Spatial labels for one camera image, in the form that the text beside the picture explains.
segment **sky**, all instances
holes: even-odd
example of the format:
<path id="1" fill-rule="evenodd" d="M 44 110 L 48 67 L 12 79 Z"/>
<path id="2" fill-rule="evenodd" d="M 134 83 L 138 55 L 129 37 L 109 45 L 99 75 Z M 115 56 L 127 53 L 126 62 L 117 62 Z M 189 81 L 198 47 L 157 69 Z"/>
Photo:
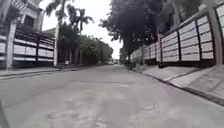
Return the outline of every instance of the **sky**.
<path id="1" fill-rule="evenodd" d="M 100 19 L 106 19 L 107 14 L 110 11 L 110 1 L 111 0 L 75 0 L 72 3 L 76 8 L 86 9 L 86 16 L 91 16 L 94 20 L 94 24 L 90 22 L 88 25 L 84 26 L 82 34 L 93 35 L 97 38 L 103 38 L 102 41 L 108 43 L 113 49 L 113 58 L 119 59 L 119 51 L 122 44 L 119 41 L 111 42 L 111 37 L 108 36 L 108 32 L 105 28 L 99 27 Z M 40 7 L 45 9 L 46 6 L 51 2 L 51 0 L 43 0 L 40 3 Z M 57 25 L 57 18 L 55 13 L 52 13 L 50 17 L 44 17 L 43 30 L 54 28 Z"/>

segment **road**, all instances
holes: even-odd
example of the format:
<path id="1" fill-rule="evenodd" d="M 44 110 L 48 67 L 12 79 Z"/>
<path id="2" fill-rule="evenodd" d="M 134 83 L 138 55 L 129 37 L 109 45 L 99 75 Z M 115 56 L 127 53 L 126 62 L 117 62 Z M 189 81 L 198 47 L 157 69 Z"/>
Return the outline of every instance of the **road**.
<path id="1" fill-rule="evenodd" d="M 121 66 L 0 81 L 11 128 L 223 128 L 224 108 Z"/>

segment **building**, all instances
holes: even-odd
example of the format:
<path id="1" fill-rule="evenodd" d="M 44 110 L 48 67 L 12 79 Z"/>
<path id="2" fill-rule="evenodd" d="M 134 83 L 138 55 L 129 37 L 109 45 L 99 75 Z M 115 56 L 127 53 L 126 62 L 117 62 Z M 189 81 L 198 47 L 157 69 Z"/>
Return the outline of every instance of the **building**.
<path id="1" fill-rule="evenodd" d="M 44 12 L 39 8 L 41 0 L 28 0 L 26 8 L 22 10 L 21 22 L 37 30 L 42 29 Z"/>
<path id="2" fill-rule="evenodd" d="M 41 0 L 5 0 L 2 1 L 0 14 L 4 20 L 20 18 L 22 24 L 41 30 L 44 11 L 39 8 Z"/>

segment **sidewalk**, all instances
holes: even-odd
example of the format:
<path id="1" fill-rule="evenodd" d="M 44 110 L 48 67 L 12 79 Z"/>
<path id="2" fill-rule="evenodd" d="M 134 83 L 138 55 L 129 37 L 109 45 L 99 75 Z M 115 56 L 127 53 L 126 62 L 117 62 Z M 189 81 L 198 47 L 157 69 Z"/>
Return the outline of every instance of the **sidewalk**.
<path id="1" fill-rule="evenodd" d="M 35 73 L 46 73 L 60 71 L 56 68 L 30 68 L 30 69 L 16 69 L 16 70 L 1 70 L 0 77 L 35 74 Z"/>
<path id="2" fill-rule="evenodd" d="M 155 66 L 142 73 L 224 106 L 224 65 L 207 69 Z"/>
<path id="3" fill-rule="evenodd" d="M 8 79 L 8 78 L 15 78 L 17 76 L 30 76 L 30 75 L 40 75 L 45 73 L 53 73 L 53 72 L 67 72 L 67 71 L 77 71 L 77 70 L 84 70 L 95 66 L 67 66 L 63 68 L 52 68 L 52 67 L 45 67 L 45 68 L 29 68 L 29 69 L 15 69 L 15 70 L 0 70 L 0 80 L 1 79 Z"/>

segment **window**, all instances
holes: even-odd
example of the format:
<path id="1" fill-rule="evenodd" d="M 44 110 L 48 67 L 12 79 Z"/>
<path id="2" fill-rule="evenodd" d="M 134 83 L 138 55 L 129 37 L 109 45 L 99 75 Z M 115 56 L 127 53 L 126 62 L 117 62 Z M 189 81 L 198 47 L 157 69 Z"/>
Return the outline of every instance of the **window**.
<path id="1" fill-rule="evenodd" d="M 34 22 L 35 22 L 35 19 L 30 17 L 30 16 L 27 16 L 25 17 L 25 21 L 24 21 L 24 25 L 27 25 L 29 27 L 34 27 Z"/>

